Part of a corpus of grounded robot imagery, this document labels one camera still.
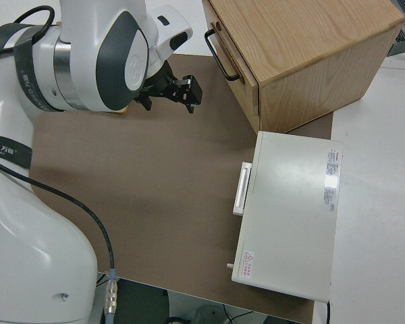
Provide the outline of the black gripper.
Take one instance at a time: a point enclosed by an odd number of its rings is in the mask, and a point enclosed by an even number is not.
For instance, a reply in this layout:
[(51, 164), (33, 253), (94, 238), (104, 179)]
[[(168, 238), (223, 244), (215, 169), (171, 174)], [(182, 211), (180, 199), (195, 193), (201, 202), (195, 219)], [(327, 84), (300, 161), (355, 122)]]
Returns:
[(194, 113), (195, 106), (201, 104), (202, 96), (202, 88), (195, 76), (187, 75), (178, 80), (169, 62), (165, 61), (158, 72), (144, 81), (139, 95), (134, 100), (146, 111), (150, 111), (150, 97), (163, 97), (185, 105), (188, 113)]

